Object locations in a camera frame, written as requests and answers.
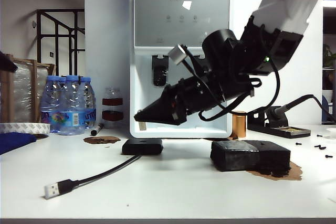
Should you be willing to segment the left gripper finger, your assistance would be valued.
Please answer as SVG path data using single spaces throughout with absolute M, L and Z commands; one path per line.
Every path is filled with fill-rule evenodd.
M 18 67 L 3 53 L 0 52 L 1 65 L 0 70 L 6 72 L 15 72 Z

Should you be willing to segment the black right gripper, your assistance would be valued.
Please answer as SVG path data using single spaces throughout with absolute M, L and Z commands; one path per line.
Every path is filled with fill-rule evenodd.
M 138 122 L 180 125 L 187 121 L 188 115 L 198 113 L 199 119 L 210 122 L 226 114 L 221 111 L 209 118 L 202 115 L 217 105 L 216 98 L 200 80 L 196 77 L 182 78 L 175 85 L 166 85 L 161 95 L 140 110 L 134 119 Z

